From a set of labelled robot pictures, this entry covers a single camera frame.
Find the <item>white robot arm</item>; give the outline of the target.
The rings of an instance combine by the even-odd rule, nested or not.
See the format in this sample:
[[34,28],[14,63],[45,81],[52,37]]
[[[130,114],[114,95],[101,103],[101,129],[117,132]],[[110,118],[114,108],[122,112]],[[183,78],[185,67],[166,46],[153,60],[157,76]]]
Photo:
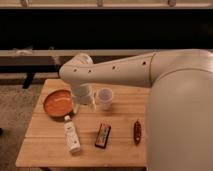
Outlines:
[[90,83],[148,88],[148,171],[213,171],[213,52],[165,50],[98,64],[78,54],[59,75],[78,103]]

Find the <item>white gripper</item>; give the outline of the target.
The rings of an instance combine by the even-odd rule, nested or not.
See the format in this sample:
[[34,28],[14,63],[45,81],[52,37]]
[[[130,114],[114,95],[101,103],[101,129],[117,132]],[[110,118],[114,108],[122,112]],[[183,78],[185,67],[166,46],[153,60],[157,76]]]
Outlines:
[[90,84],[72,86],[71,96],[75,105],[86,105],[92,111],[96,110],[94,93]]

